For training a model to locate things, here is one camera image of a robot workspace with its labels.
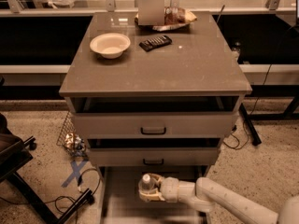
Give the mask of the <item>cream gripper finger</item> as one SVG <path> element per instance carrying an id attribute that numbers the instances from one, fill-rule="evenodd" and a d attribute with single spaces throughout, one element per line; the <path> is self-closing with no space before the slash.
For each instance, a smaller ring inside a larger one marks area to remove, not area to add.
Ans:
<path id="1" fill-rule="evenodd" d="M 148 173 L 154 180 L 155 186 L 154 187 L 159 187 L 164 180 L 164 178 L 161 175 L 153 174 L 153 173 Z"/>
<path id="2" fill-rule="evenodd" d="M 165 198 L 163 197 L 162 193 L 158 190 L 155 190 L 152 193 L 146 193 L 140 191 L 139 197 L 144 202 L 164 202 L 165 201 Z"/>

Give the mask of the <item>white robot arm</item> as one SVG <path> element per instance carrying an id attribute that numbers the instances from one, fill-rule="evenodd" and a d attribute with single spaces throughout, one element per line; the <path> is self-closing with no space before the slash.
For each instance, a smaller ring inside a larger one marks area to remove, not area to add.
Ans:
<path id="1" fill-rule="evenodd" d="M 138 183 L 138 192 L 145 202 L 186 203 L 204 213 L 217 203 L 245 224 L 299 224 L 298 196 L 287 200 L 276 213 L 206 177 L 193 183 L 147 173 Z"/>

